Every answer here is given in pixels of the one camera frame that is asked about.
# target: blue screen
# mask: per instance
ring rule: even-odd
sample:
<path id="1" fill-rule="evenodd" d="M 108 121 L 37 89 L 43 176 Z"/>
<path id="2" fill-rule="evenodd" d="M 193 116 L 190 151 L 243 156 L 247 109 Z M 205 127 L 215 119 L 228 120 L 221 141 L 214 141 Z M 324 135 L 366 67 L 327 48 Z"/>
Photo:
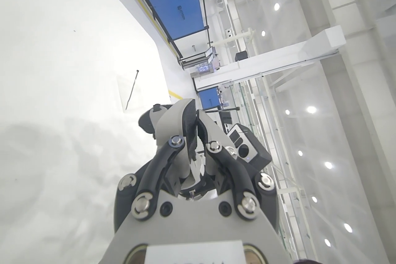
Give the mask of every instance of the blue screen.
<path id="1" fill-rule="evenodd" d="M 172 39 L 204 29 L 199 0 L 150 0 Z"/>

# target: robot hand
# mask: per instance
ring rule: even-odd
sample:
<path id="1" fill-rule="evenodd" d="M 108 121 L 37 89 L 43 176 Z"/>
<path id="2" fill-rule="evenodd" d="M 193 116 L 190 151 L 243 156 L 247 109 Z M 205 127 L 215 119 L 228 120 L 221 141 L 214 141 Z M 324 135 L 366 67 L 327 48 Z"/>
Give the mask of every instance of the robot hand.
<path id="1" fill-rule="evenodd" d="M 275 184 L 262 172 L 271 156 L 248 128 L 236 124 L 224 134 L 192 99 L 156 104 L 139 125 L 157 152 L 120 180 L 115 235 L 100 264 L 291 263 L 277 235 Z M 198 137 L 205 170 L 191 186 Z M 185 198 L 213 190 L 216 198 Z"/>

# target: black finger link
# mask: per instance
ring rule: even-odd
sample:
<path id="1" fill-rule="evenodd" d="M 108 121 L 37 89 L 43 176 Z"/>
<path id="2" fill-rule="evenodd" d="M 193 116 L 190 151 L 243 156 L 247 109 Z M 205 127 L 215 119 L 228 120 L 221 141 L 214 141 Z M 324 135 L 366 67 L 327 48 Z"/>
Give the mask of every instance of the black finger link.
<path id="1" fill-rule="evenodd" d="M 235 161 L 224 147 L 222 147 L 222 150 L 218 153 L 212 153 L 208 149 L 208 155 L 215 160 L 220 169 L 225 171 L 227 177 L 231 180 L 235 211 L 243 220 L 249 220 L 238 211 L 238 205 L 242 203 L 242 199 L 245 197 L 243 195 L 244 192 L 250 192 L 256 195 L 252 181 L 245 167 L 240 162 Z"/>

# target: recessed ceiling light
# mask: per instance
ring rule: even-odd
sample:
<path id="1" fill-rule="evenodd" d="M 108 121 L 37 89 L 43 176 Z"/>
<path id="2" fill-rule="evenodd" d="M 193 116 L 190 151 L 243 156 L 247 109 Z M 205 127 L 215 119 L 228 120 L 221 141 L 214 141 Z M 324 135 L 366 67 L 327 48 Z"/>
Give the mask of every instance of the recessed ceiling light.
<path id="1" fill-rule="evenodd" d="M 352 233 L 352 228 L 348 223 L 344 223 L 344 227 L 345 227 L 345 230 L 347 230 L 349 233 Z"/>
<path id="2" fill-rule="evenodd" d="M 315 106 L 307 107 L 307 112 L 308 113 L 314 114 L 314 113 L 316 113 L 316 111 L 317 111 L 317 108 Z"/>

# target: wire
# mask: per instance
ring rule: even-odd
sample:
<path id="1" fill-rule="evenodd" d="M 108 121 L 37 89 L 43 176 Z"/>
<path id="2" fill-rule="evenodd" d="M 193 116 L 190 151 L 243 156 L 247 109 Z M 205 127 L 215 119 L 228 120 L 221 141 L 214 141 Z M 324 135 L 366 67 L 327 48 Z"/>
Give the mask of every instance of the wire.
<path id="1" fill-rule="evenodd" d="M 129 101 L 131 100 L 131 96 L 132 96 L 133 88 L 135 87 L 136 78 L 137 78 L 137 74 L 138 74 L 138 73 L 139 73 L 139 70 L 136 70 L 136 76 L 135 76 L 135 80 L 133 81 L 132 90 L 131 90 L 131 93 L 130 93 L 130 95 L 129 95 L 128 101 L 126 102 L 126 107 L 125 107 L 125 110 L 128 108 Z"/>

